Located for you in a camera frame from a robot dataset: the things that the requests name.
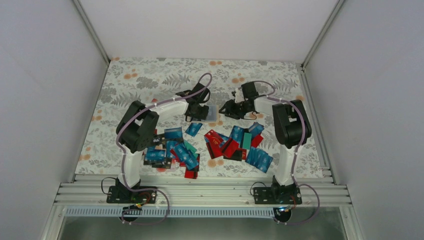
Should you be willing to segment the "beige leather card holder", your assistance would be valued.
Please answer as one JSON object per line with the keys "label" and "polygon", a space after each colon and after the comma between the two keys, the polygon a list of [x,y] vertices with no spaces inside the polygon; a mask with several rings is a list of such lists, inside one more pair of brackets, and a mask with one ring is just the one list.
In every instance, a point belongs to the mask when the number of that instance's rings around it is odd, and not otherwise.
{"label": "beige leather card holder", "polygon": [[219,108],[217,105],[208,105],[208,113],[205,121],[215,123],[219,120]]}

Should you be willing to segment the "aluminium rail frame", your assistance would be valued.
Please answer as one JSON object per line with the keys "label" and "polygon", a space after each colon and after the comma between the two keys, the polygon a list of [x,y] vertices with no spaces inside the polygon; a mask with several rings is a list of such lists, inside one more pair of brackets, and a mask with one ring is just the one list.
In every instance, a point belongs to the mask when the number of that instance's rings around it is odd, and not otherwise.
{"label": "aluminium rail frame", "polygon": [[[250,188],[255,182],[270,185],[270,177],[198,177],[141,176],[141,184],[164,192],[172,207],[252,207]],[[336,185],[331,177],[299,178],[302,207],[345,207],[352,204],[348,188]],[[101,191],[114,184],[104,175],[75,176],[73,182],[61,183],[54,204],[57,206],[105,206],[107,196]]]}

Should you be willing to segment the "blue card stack right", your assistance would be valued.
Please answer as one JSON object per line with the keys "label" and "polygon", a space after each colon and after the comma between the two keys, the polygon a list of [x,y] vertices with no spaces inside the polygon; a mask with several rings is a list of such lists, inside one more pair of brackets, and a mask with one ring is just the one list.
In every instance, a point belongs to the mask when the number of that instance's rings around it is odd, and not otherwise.
{"label": "blue card stack right", "polygon": [[267,173],[273,161],[273,157],[260,148],[251,147],[245,162],[263,173]]}

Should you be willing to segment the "blue card upper centre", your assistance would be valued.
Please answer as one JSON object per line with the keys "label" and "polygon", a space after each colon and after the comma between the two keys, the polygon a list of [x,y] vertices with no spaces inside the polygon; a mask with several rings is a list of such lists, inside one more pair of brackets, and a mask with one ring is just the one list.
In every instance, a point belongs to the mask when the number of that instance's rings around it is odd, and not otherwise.
{"label": "blue card upper centre", "polygon": [[199,122],[192,122],[188,128],[185,130],[185,133],[191,137],[195,137],[199,130],[201,129],[201,127],[203,126],[202,123]]}

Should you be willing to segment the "green card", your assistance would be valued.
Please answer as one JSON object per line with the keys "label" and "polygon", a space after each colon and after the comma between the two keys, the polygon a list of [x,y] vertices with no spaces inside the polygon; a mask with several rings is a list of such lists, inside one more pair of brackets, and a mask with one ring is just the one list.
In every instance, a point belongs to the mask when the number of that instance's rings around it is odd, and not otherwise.
{"label": "green card", "polygon": [[252,142],[252,134],[249,132],[245,132],[240,141],[240,148],[249,150],[251,148],[251,142]]}

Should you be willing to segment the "blue card upper right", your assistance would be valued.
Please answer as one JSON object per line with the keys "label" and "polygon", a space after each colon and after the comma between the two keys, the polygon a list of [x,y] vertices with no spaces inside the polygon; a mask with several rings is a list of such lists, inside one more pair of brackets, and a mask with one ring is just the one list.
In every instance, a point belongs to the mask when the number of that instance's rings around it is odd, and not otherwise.
{"label": "blue card upper right", "polygon": [[245,132],[245,129],[243,127],[234,125],[230,133],[230,138],[232,138],[234,141],[240,144],[243,139],[244,132]]}

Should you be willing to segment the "black VIP card left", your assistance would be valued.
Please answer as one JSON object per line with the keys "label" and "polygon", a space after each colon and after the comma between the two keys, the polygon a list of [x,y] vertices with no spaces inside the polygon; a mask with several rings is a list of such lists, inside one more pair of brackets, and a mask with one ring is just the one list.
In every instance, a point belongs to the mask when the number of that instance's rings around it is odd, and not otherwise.
{"label": "black VIP card left", "polygon": [[155,134],[152,138],[152,145],[153,146],[162,146],[163,148],[166,147],[166,144],[168,142],[168,139],[165,138],[165,134]]}

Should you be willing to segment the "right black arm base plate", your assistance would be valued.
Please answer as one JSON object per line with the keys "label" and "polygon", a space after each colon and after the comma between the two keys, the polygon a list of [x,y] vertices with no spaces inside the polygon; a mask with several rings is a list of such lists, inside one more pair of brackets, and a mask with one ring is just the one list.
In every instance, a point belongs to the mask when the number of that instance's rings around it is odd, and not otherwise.
{"label": "right black arm base plate", "polygon": [[281,187],[254,187],[256,205],[300,205],[303,203],[300,188],[295,185]]}

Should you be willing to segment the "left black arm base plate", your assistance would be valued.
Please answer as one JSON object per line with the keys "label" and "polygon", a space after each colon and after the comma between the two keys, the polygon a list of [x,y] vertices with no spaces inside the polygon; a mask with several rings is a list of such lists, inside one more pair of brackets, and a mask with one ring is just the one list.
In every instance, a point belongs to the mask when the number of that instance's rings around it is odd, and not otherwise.
{"label": "left black arm base plate", "polygon": [[106,202],[108,204],[155,204],[157,187],[140,186],[144,191],[130,191],[125,186],[110,186]]}

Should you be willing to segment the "blue card left lower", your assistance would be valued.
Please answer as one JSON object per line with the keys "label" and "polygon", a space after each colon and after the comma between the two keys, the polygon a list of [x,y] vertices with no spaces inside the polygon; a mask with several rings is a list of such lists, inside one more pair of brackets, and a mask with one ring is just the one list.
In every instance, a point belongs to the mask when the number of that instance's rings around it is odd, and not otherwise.
{"label": "blue card left lower", "polygon": [[148,148],[145,154],[145,159],[149,162],[162,162],[166,158],[164,149]]}

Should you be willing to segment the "floral patterned table mat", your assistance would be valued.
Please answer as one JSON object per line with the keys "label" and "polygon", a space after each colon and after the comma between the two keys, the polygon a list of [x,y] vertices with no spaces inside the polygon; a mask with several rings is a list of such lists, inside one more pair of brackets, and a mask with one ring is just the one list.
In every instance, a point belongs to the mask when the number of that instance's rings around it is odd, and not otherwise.
{"label": "floral patterned table mat", "polygon": [[[211,92],[208,104],[222,107],[232,98],[232,91],[251,81],[260,94],[272,93],[275,98],[288,101],[304,98],[293,62],[114,58],[101,87],[76,173],[114,176],[120,173],[122,151],[115,142],[116,128],[133,101],[144,104],[163,101],[178,92],[191,90],[200,82],[208,85]],[[248,128],[255,122],[264,126],[259,148],[273,159],[267,172],[244,161],[210,157],[204,139],[206,132],[214,130],[229,136],[234,126]],[[280,145],[269,115],[248,113],[240,120],[221,116],[217,122],[205,123],[196,136],[185,135],[184,139],[200,156],[199,177],[271,178],[277,170]]]}

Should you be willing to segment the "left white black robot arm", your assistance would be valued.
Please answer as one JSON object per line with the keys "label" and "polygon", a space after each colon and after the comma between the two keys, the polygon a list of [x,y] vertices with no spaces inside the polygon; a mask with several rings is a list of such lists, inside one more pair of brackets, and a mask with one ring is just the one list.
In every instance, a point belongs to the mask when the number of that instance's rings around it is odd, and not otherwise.
{"label": "left white black robot arm", "polygon": [[121,173],[118,180],[123,185],[119,196],[131,203],[139,197],[140,163],[142,152],[154,141],[158,122],[185,115],[204,120],[209,108],[204,105],[209,100],[210,90],[197,83],[192,90],[177,93],[170,99],[144,104],[133,101],[116,128],[116,144],[123,151]]}

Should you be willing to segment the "red card bottom centre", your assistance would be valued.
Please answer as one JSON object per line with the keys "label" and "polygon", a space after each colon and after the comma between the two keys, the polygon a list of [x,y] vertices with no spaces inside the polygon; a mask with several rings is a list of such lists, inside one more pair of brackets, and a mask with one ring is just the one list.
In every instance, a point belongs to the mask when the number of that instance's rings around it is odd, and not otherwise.
{"label": "red card bottom centre", "polygon": [[198,178],[198,172],[199,168],[193,168],[193,169],[185,169],[184,177],[186,179],[197,179]]}

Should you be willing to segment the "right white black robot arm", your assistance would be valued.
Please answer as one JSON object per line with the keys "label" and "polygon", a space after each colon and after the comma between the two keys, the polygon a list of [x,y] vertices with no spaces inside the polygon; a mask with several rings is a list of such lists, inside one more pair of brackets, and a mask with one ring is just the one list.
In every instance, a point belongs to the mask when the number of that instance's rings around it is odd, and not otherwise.
{"label": "right white black robot arm", "polygon": [[236,120],[244,118],[250,112],[273,118],[275,136],[280,143],[280,159],[273,176],[278,185],[271,189],[270,195],[274,202],[282,204],[290,197],[287,186],[297,184],[295,168],[298,152],[311,137],[312,127],[301,100],[289,101],[273,97],[276,90],[273,85],[270,86],[270,94],[260,94],[255,83],[244,83],[233,91],[233,98],[224,103],[219,113]]}

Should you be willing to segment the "red card with chip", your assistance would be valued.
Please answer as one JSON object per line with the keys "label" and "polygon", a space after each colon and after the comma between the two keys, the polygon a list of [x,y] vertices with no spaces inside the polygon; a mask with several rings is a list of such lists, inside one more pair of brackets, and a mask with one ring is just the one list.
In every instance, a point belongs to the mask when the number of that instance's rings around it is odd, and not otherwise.
{"label": "red card with chip", "polygon": [[224,139],[214,130],[208,131],[206,134],[204,134],[204,137],[209,142],[209,145],[213,149],[221,149],[222,145],[224,143]]}

